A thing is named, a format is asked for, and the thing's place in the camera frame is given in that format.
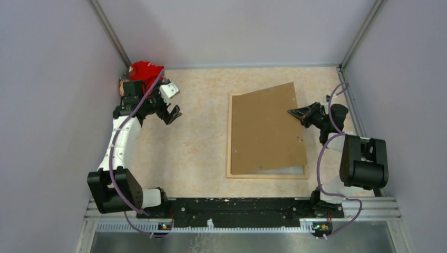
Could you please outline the brown frame backing board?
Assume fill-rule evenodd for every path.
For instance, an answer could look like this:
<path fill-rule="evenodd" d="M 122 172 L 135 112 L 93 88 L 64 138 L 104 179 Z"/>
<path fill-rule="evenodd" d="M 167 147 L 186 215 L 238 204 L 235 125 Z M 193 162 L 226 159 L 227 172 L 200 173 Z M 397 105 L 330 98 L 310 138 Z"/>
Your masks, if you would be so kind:
<path fill-rule="evenodd" d="M 232 98 L 231 173 L 307 165 L 306 143 L 292 82 Z"/>

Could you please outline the wooden picture frame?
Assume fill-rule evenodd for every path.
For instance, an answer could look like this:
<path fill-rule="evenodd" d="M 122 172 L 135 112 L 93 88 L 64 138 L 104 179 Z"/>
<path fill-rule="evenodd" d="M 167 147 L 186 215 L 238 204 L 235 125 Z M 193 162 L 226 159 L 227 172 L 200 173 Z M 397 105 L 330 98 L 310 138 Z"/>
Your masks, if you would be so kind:
<path fill-rule="evenodd" d="M 227 123 L 227 153 L 226 153 L 226 178 L 229 179 L 272 179 L 272 180 L 307 180 L 309 179 L 309 169 L 304 165 L 304 175 L 268 175 L 268 174 L 232 174 L 231 154 L 232 154 L 232 98 L 240 93 L 229 93 L 228 95 L 228 123 Z"/>

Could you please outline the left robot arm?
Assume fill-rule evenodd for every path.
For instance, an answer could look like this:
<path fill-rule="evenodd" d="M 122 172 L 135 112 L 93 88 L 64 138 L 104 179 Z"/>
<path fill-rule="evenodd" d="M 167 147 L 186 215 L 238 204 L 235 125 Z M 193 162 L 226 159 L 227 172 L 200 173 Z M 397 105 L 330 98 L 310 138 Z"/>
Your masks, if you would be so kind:
<path fill-rule="evenodd" d="M 170 100 L 179 94 L 170 80 L 153 85 L 143 81 L 123 82 L 124 95 L 112 113 L 113 128 L 104 158 L 98 169 L 87 177 L 91 195 L 99 213 L 150 211 L 162 218 L 169 211 L 166 193 L 157 187 L 144 189 L 130 170 L 138 133 L 148 115 L 156 115 L 166 125 L 181 116 L 179 106 L 168 110 Z"/>

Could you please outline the printed photo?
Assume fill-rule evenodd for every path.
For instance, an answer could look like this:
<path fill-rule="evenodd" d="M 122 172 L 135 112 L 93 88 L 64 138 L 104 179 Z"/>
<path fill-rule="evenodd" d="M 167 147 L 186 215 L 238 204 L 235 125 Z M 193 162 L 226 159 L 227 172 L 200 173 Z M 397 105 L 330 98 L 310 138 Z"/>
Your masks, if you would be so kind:
<path fill-rule="evenodd" d="M 268 175 L 304 175 L 303 166 L 293 166 L 288 168 L 258 170 L 254 174 L 268 174 Z"/>

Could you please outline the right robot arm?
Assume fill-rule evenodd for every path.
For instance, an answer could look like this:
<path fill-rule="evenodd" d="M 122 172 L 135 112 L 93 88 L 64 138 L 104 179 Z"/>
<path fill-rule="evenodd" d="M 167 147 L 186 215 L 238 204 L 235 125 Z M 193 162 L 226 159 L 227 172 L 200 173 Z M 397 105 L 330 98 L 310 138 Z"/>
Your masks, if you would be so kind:
<path fill-rule="evenodd" d="M 342 154 L 339 175 L 312 192 L 309 210 L 315 217 L 335 211 L 344 198 L 361 190 L 384 188 L 388 182 L 386 142 L 375 138 L 361 138 L 349 133 L 340 134 L 348 108 L 341 104 L 320 104 L 290 109 L 288 113 L 302 126 L 319 129 L 322 150 L 335 150 Z"/>

